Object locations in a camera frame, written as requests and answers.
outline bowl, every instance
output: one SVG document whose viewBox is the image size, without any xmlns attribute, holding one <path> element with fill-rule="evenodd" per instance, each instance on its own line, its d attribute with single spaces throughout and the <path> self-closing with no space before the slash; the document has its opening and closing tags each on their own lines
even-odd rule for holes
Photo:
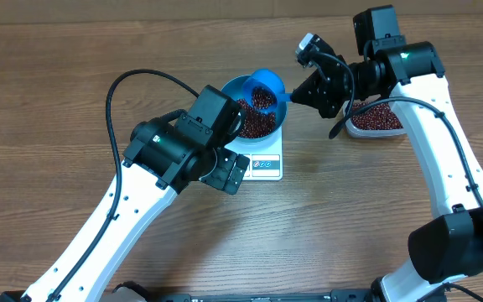
<svg viewBox="0 0 483 302">
<path fill-rule="evenodd" d="M 344 103 L 342 107 L 342 113 L 345 115 L 345 109 L 348 107 L 348 102 Z M 351 119 L 345 122 L 345 128 L 353 138 L 393 138 L 406 133 L 406 129 L 393 129 L 393 130 L 363 130 L 357 128 Z"/>
<path fill-rule="evenodd" d="M 234 78 L 228 81 L 223 88 L 221 88 L 221 92 L 228 95 L 234 101 L 244 98 L 243 97 L 243 83 L 249 78 L 249 75 L 240 75 L 237 78 Z M 269 133 L 268 135 L 261 137 L 261 138 L 241 138 L 237 137 L 234 141 L 239 143 L 256 143 L 266 140 L 268 138 L 273 137 L 275 132 L 281 128 L 283 125 L 284 120 L 286 119 L 286 114 L 288 112 L 288 105 L 286 102 L 279 102 L 277 104 L 277 109 L 275 110 L 275 130 Z"/>
</svg>

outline bowl of beans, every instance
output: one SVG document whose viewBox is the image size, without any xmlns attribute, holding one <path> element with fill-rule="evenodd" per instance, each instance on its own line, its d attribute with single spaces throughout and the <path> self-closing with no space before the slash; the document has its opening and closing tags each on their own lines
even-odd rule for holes
<svg viewBox="0 0 483 302">
<path fill-rule="evenodd" d="M 353 103 L 351 110 L 358 110 L 369 103 Z M 348 102 L 342 107 L 344 114 L 347 106 Z M 346 121 L 345 128 L 353 138 L 391 138 L 406 133 L 400 120 L 391 111 L 388 103 L 375 106 L 361 115 L 352 117 Z"/>
<path fill-rule="evenodd" d="M 249 75 L 241 75 L 226 83 L 221 91 L 236 101 L 246 112 L 244 127 L 235 139 L 240 143 L 255 143 L 272 137 L 277 129 L 281 128 L 288 106 L 286 102 L 277 102 L 274 95 L 265 89 L 255 88 L 252 91 L 252 104 L 250 106 L 243 97 L 242 86 Z M 277 103 L 277 108 L 268 114 L 260 112 L 257 108 L 264 108 Z"/>
</svg>

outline blue bowl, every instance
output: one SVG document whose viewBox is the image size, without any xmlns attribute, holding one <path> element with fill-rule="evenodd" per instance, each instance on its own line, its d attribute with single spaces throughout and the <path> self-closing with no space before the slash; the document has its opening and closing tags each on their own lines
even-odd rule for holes
<svg viewBox="0 0 483 302">
<path fill-rule="evenodd" d="M 243 97 L 243 83 L 249 78 L 249 75 L 240 75 L 237 78 L 230 80 L 226 83 L 223 88 L 221 88 L 221 92 L 225 93 L 226 95 L 230 96 L 231 99 L 237 101 Z M 261 138 L 240 138 L 237 137 L 235 140 L 245 143 L 255 143 L 265 140 L 273 136 L 275 132 L 283 125 L 284 120 L 286 119 L 286 113 L 288 112 L 288 105 L 286 102 L 278 102 L 277 109 L 275 110 L 275 130 L 272 133 L 269 133 L 265 137 Z"/>
</svg>

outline wooden table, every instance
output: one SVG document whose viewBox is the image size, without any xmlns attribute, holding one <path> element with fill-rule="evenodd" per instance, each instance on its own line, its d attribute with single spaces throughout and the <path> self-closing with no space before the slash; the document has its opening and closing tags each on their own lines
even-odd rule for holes
<svg viewBox="0 0 483 302">
<path fill-rule="evenodd" d="M 483 15 L 399 22 L 409 42 L 437 47 L 483 166 Z M 0 26 L 0 292 L 34 282 L 110 184 L 104 100 L 119 74 L 154 68 L 199 91 L 267 67 L 291 90 L 312 72 L 293 60 L 307 32 L 361 60 L 347 17 Z M 158 77 L 128 79 L 112 109 L 119 148 L 138 122 L 192 101 Z M 323 292 L 394 270 L 409 233 L 431 220 L 417 160 L 406 138 L 330 141 L 334 123 L 292 105 L 282 181 L 246 182 L 235 196 L 192 184 L 107 289 L 134 280 L 192 294 Z M 483 274 L 462 284 L 483 295 Z"/>
</svg>

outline blue cup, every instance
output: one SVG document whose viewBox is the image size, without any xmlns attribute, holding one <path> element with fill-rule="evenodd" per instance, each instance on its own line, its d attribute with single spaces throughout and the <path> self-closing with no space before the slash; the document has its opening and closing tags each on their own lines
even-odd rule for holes
<svg viewBox="0 0 483 302">
<path fill-rule="evenodd" d="M 252 105 L 252 91 L 255 88 L 262 88 L 273 94 L 277 102 L 266 109 L 258 109 L 263 113 L 275 112 L 279 102 L 290 102 L 290 93 L 285 93 L 284 83 L 281 78 L 271 70 L 260 69 L 252 73 L 251 76 L 243 83 L 241 87 L 243 90 L 243 97 L 246 102 Z"/>
</svg>

